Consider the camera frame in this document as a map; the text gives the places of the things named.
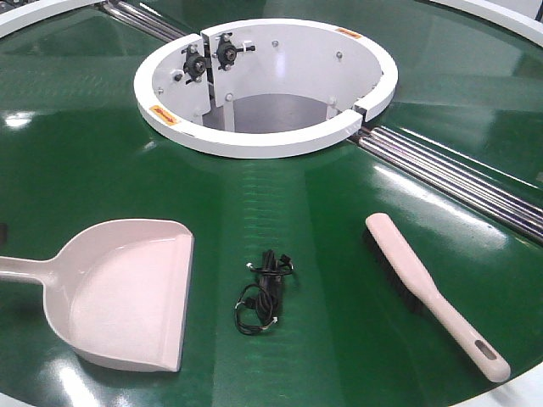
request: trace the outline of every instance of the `hanging hole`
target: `hanging hole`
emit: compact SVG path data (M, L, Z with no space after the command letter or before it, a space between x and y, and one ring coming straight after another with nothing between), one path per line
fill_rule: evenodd
M486 344L483 341L479 341L479 340L475 341L475 346L477 346L477 348L479 348L479 350L483 352L483 355L486 356L488 359L490 360L498 359L495 353L492 352L490 348L486 346Z

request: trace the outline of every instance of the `dustpan handle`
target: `dustpan handle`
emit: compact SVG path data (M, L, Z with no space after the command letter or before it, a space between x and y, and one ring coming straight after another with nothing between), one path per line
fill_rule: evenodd
M0 281L43 284L48 261L0 257Z

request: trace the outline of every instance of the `brush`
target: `brush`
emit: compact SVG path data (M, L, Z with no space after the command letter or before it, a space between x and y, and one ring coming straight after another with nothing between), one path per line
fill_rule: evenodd
M393 274L389 279L411 309L416 309L417 301L420 301L491 382L507 380L511 375L509 364L441 295L423 263L389 216L370 215L366 218L366 226L377 244L376 248L387 260L387 268Z

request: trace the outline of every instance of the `white plastic dustpan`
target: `white plastic dustpan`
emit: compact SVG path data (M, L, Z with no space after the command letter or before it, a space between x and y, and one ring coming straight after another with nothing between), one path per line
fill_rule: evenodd
M43 285L49 325L82 358L178 371L193 235L171 220L89 227L45 261L0 257L0 278Z

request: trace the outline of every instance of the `black cable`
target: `black cable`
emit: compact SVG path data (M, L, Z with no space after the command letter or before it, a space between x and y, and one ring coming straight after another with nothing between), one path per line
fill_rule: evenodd
M239 294L234 306L234 322L243 335L255 335L277 323L283 302L283 278L293 274L294 266L287 255L283 254L277 260L273 250L268 250L262 254L261 267L255 268L251 263L247 267L257 275L258 282L249 284ZM244 298L251 288L256 288L257 294ZM261 325L243 323L243 309L254 309Z

